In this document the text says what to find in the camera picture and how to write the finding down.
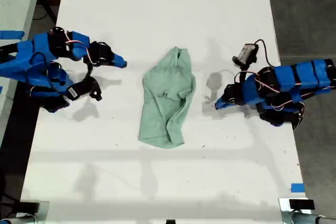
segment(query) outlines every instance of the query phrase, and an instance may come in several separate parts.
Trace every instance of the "concrete floor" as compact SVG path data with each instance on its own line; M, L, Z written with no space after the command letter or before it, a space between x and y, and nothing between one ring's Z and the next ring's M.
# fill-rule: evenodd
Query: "concrete floor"
M282 65L317 58L336 62L336 0L271 0ZM336 217L336 92L305 102L294 131L307 197L316 213Z

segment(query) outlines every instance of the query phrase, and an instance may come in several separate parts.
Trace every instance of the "white table surface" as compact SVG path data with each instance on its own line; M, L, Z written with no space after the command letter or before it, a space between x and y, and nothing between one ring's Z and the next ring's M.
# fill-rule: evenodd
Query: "white table surface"
M18 30L26 33L27 39L36 0L0 0L0 30ZM0 46L18 40L0 40ZM0 146L5 133L8 117L13 104L16 81L0 77Z
M61 0L57 25L107 42L129 64L94 70L102 101L40 110L22 199L49 201L48 223L281 223L278 198L305 196L290 192L302 178L289 124L211 107L245 43L263 38L279 64L269 0ZM197 88L185 145L162 150L138 141L141 79L174 46L188 48ZM60 62L75 80L86 72ZM264 66L261 48L251 70Z

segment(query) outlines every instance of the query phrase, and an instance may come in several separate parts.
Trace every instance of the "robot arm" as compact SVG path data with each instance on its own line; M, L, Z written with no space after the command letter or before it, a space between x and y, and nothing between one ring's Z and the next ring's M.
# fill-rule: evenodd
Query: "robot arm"
M1 38L19 38L20 32L2 31ZM74 61L83 59L88 67L85 78L73 83L58 58ZM104 42L91 42L89 37L60 27L49 33L35 35L34 39L0 47L0 76L27 84L27 93L49 112L64 108L83 94L89 93L97 101L102 99L96 79L91 77L94 67L114 66L125 68L127 62L112 52Z
M295 128L302 121L305 99L336 89L336 68L330 59L292 66L270 65L245 79L249 65L256 62L258 50L258 47L250 46L253 44L247 45L251 50L247 55L241 53L244 60L233 57L242 70L238 73L241 74L240 81L235 80L225 88L224 94L215 103L217 110L233 105L255 104L262 120L274 126L291 122Z

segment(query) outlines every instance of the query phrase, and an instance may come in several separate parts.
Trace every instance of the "crumpled fabric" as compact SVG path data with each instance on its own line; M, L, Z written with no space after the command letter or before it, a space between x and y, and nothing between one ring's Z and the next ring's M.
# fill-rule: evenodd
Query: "crumpled fabric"
M174 47L143 77L139 140L160 148L184 144L182 124L196 89L187 49Z

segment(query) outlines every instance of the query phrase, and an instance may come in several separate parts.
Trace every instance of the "cable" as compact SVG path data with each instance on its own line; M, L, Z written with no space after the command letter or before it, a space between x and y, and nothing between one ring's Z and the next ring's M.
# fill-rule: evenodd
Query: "cable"
M41 20L48 16L48 13L45 13L41 18L33 18L33 20Z
M46 73L46 78L47 78L47 81L49 82L50 88L53 89L55 92L57 92L60 96L63 96L63 94L60 93L60 92L55 88L55 86L52 84L51 80L50 80L49 77L48 77L48 63L47 63L47 57L46 57L43 53L41 53L41 52L35 52L35 53L33 53L33 55L32 55L32 57L31 57L30 60L33 60L33 59L36 57L36 55L38 55L38 54L41 54L41 55L43 56L44 65L45 65L46 72L47 72L47 73ZM29 73L30 70L31 70L31 68L29 68L29 69L26 71L26 83L27 83L28 85L29 85L28 73Z
M240 71L240 72L238 72L238 73L235 75L235 77L234 77L234 82L237 82L237 81L236 81L236 78L237 78L237 76L238 76L239 74L241 74L241 73L254 73L255 75L259 76L258 73L255 73L255 72L252 72L252 71Z
M33 17L33 20L41 20L41 19L44 19L47 16L48 16L48 12L46 11L45 15L43 15L41 18L34 18Z
M68 32L64 30L65 37L66 37L67 40L68 40L67 42L65 42L65 44L70 44L70 43L76 43L76 42L77 42L77 43L81 43L82 45L84 45L85 48L86 48L86 53L88 54L88 58L89 58L91 64L92 64L92 65L96 65L97 63L93 63L93 61L92 61L92 59L91 59L91 56L90 56L88 47L87 47L82 41L79 41L79 40L71 40L71 39L69 38L69 36L68 36L67 33L68 33Z
M269 61L268 61L267 49L266 49L266 44L265 44L264 40L263 40L263 39L258 39L256 42L254 42L254 44L257 44L257 43L260 42L260 41L261 41L261 42L263 43L263 45L264 45L265 58L266 58L266 61L267 61L268 65L269 65L270 67L274 68L274 66L273 66L271 63L269 63Z
M274 92L276 92L276 93L280 93L279 90L276 90L276 89L272 88L271 86L269 86L269 85L263 83L262 81L259 81L257 78L254 78L254 80L255 80L256 82L258 82L259 84L261 84L262 86L265 86L266 88L268 88L268 89L270 89L270 90L272 90L272 91L274 91Z

